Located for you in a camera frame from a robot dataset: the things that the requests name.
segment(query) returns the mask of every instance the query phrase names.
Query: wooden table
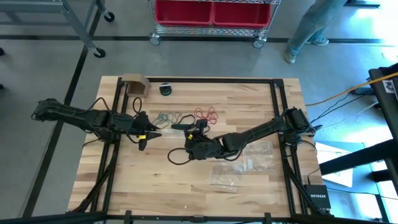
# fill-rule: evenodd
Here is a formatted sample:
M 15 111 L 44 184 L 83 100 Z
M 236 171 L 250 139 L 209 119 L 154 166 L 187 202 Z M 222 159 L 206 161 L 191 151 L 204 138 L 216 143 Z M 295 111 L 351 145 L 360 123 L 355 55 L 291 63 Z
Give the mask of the wooden table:
M 109 105 L 114 98 L 117 79 L 101 79 L 97 97 L 105 98 Z M 288 78 L 284 79 L 284 83 L 289 108 L 305 111 L 299 80 Z M 142 110 L 149 114 L 151 121 L 159 113 L 178 111 L 186 115 L 192 114 L 196 108 L 207 111 L 214 106 L 219 117 L 217 124 L 210 125 L 208 135 L 212 138 L 224 133 L 245 131 L 274 117 L 270 86 L 267 84 L 171 85 L 172 95 L 162 96 L 159 83 L 152 83 L 149 97 L 143 99 Z M 277 96 L 281 105 L 279 91 Z M 134 114 L 132 100 L 129 98 L 129 114 Z M 101 103 L 95 108 L 105 109 Z M 95 136 L 88 134 L 86 141 L 94 139 Z M 167 153 L 184 145 L 183 135 L 173 131 L 166 131 L 161 138 L 150 140 L 143 152 L 138 151 L 138 146 L 123 136 L 108 213 L 124 215 L 126 210 L 132 210 L 135 215 L 262 217 L 265 212 L 270 212 L 272 217 L 290 217 L 278 137 L 273 134 L 255 143 L 266 145 L 268 142 L 272 144 L 271 149 L 252 155 L 266 158 L 266 167 L 251 170 L 243 167 L 246 164 L 247 168 L 244 156 L 236 162 L 208 159 L 192 161 L 184 166 L 173 165 L 167 160 Z M 94 186 L 102 150 L 102 142 L 84 147 L 68 209 L 77 207 Z M 306 182 L 307 175 L 319 168 L 315 150 L 310 144 L 303 143 L 298 146 L 297 155 L 303 181 Z M 187 154 L 181 151 L 172 157 L 176 161 L 183 161 Z M 310 177 L 313 184 L 322 183 L 319 171 Z M 296 211 L 300 212 L 299 197 L 293 184 L 292 188 Z M 104 187 L 99 196 L 99 210 L 102 208 L 103 192 Z

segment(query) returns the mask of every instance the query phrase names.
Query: caster wheel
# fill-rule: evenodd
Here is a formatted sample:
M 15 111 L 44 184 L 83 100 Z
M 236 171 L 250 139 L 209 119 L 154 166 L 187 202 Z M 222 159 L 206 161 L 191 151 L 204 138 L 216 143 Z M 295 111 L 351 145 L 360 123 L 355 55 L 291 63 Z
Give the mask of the caster wheel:
M 114 21 L 114 14 L 112 12 L 108 12 L 108 15 L 109 15 L 109 17 L 108 16 L 104 16 L 104 19 L 107 22 L 113 22 Z
M 256 41 L 254 41 L 254 43 L 253 43 L 253 47 L 255 47 L 255 48 L 257 48 L 257 49 L 260 49 L 262 46 L 264 46 L 264 42 L 261 41 L 261 40 L 256 40 Z
M 152 45 L 159 45 L 160 44 L 159 36 L 155 34 L 150 34 L 149 42 Z
M 95 56 L 95 57 L 98 57 L 98 58 L 103 58 L 103 57 L 105 57 L 105 55 L 106 55 L 106 53 L 105 53 L 105 50 L 104 50 L 104 49 L 97 48 L 97 52 L 98 52 L 99 54 L 97 54 L 97 53 L 94 53 L 94 56 Z

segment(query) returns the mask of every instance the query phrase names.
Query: yellow cable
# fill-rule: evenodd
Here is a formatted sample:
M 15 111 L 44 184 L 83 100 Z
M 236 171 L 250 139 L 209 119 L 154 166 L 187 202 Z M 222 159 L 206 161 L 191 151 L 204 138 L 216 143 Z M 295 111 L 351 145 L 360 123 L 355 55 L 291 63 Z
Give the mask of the yellow cable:
M 365 86 L 365 85 L 368 85 L 368 84 L 373 84 L 373 83 L 379 82 L 379 81 L 381 81 L 381 80 L 386 80 L 386 79 L 388 79 L 388 78 L 392 78 L 392 77 L 395 77 L 395 76 L 397 76 L 397 75 L 398 75 L 398 72 L 395 72 L 395 73 L 393 73 L 393 74 L 391 74 L 391 75 L 387 75 L 387 76 L 385 76 L 385 77 L 377 78 L 377 79 L 375 79 L 375 80 L 372 80 L 372 81 L 369 81 L 369 82 L 366 82 L 366 83 L 362 83 L 362 84 L 360 84 L 360 85 L 357 85 L 357 86 L 354 86 L 354 87 L 350 88 L 349 90 L 346 90 L 346 91 L 344 91 L 344 92 L 342 92 L 342 93 L 339 93 L 339 94 L 337 94 L 337 95 L 335 95 L 335 96 L 332 96 L 332 97 L 329 97 L 329 98 L 327 98 L 327 99 L 325 99 L 325 100 L 319 101 L 318 103 L 310 103 L 310 104 L 307 104 L 307 105 L 305 105 L 305 106 L 315 106 L 315 105 L 319 105 L 319 104 L 321 104 L 321 103 L 324 103 L 324 102 L 326 102 L 326 101 L 329 101 L 329 100 L 331 100 L 331 99 L 334 99 L 334 98 L 336 98 L 336 97 L 339 97 L 339 96 L 341 96 L 341 95 L 343 95 L 343 94 L 345 94 L 345 93 L 348 93 L 348 92 L 351 92 L 351 91 L 353 91 L 353 90 L 356 90 L 357 88 L 361 88 L 362 86 Z

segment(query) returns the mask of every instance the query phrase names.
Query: small cardboard box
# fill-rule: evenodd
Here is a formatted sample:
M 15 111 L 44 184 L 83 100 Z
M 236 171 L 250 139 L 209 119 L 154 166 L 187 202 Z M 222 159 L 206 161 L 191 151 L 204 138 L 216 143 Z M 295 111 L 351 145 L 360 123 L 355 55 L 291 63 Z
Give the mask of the small cardboard box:
M 150 83 L 145 76 L 141 74 L 124 74 L 122 81 L 128 85 L 128 96 L 147 98 Z

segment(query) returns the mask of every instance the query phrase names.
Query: tape roll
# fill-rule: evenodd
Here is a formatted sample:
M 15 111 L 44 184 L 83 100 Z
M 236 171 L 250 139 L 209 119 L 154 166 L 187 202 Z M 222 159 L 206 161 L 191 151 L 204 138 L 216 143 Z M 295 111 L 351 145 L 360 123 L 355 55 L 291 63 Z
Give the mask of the tape roll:
M 164 96 L 169 96 L 170 94 L 172 94 L 172 86 L 168 83 L 161 84 L 159 90 L 160 94 Z

